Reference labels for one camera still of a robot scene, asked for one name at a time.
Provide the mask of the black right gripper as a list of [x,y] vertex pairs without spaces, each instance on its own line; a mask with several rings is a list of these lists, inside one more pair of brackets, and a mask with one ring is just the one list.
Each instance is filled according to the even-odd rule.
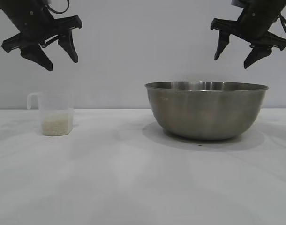
[[230,43],[230,35],[237,36],[254,46],[244,60],[244,68],[247,69],[262,58],[270,56],[272,47],[280,50],[286,47],[286,39],[269,32],[269,28],[286,6],[286,0],[240,0],[239,2],[243,5],[243,10],[237,20],[214,18],[210,29],[219,31],[214,60],[218,60]]

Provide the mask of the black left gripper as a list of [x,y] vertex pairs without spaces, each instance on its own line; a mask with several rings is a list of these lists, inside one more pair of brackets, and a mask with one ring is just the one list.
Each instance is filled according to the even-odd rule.
[[53,64],[41,47],[45,48],[58,39],[58,45],[71,60],[78,62],[71,31],[82,27],[78,15],[55,19],[46,0],[0,0],[0,9],[20,31],[3,41],[2,48],[7,53],[20,48],[24,59],[52,71]]

